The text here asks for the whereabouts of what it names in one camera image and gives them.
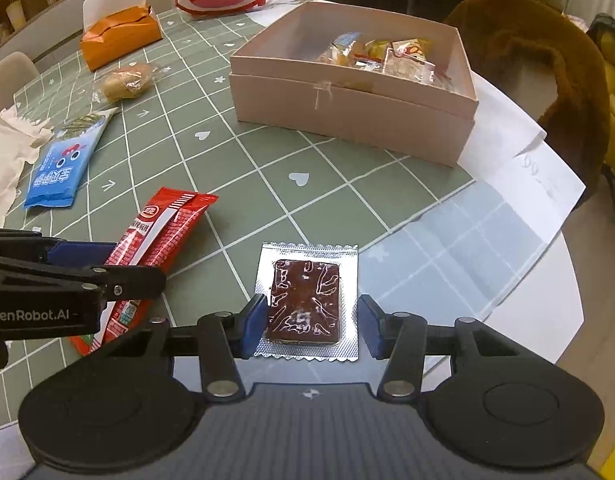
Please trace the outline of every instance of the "red snack package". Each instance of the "red snack package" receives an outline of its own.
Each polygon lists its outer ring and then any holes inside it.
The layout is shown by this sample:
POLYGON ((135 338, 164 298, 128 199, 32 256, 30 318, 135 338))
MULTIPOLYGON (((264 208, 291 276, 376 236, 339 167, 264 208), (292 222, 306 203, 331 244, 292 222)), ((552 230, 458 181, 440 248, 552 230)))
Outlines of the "red snack package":
MULTIPOLYGON (((158 266, 167 273, 192 226, 218 197, 161 187, 125 231, 105 265, 158 266)), ((151 300, 110 301, 94 335, 71 337, 87 355, 140 323, 151 300)))

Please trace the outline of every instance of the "brand logo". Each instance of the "brand logo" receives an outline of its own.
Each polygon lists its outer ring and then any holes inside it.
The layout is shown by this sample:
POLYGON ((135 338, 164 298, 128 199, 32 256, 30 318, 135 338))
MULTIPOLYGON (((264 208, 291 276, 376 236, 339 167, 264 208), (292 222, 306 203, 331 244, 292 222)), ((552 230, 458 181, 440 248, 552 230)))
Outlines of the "brand logo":
POLYGON ((59 321, 68 320, 70 317, 69 310, 60 309, 58 312, 46 310, 39 312, 37 310, 14 310, 9 312, 0 312, 0 322, 12 321, 59 321))
POLYGON ((148 205, 141 211, 141 216, 144 216, 145 218, 152 218, 158 215, 158 211, 158 205, 148 205))

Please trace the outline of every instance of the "green checkered tablecloth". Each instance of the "green checkered tablecloth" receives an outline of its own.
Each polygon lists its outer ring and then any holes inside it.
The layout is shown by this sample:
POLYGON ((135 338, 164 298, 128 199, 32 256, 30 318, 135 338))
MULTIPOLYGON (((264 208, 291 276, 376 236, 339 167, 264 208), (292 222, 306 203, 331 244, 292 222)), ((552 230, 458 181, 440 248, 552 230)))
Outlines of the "green checkered tablecloth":
MULTIPOLYGON (((122 104, 92 157, 74 205, 24 211, 32 168, 7 228, 69 240, 117 241, 162 186, 220 199, 193 232, 153 313, 185 325, 208 312, 237 312, 254 291, 266 241, 370 247, 471 178, 399 153, 236 120, 229 57, 262 29, 249 17, 192 21, 159 16, 164 38, 95 73, 156 62, 165 77, 122 104)), ((30 120, 88 113, 92 73, 74 54, 16 95, 30 120)), ((77 358, 67 339, 14 342, 0 372, 0 426, 17 419, 30 388, 77 358)))

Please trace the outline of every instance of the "blue snack package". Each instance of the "blue snack package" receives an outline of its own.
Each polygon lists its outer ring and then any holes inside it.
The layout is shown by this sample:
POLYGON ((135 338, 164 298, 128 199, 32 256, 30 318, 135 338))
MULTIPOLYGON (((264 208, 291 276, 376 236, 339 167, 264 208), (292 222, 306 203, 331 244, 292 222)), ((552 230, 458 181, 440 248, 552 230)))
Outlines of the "blue snack package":
POLYGON ((78 117, 60 126, 32 176, 23 207, 69 207, 105 127, 120 108, 78 117))

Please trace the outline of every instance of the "wooden floor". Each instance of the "wooden floor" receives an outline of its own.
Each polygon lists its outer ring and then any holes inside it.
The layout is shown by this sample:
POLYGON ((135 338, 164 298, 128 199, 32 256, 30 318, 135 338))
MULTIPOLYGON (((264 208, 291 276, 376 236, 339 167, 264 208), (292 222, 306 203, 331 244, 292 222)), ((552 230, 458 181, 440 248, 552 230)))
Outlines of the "wooden floor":
POLYGON ((604 180, 602 184, 563 228, 585 322, 558 362, 603 401, 605 427, 589 461, 596 470, 615 445, 615 220, 604 180))

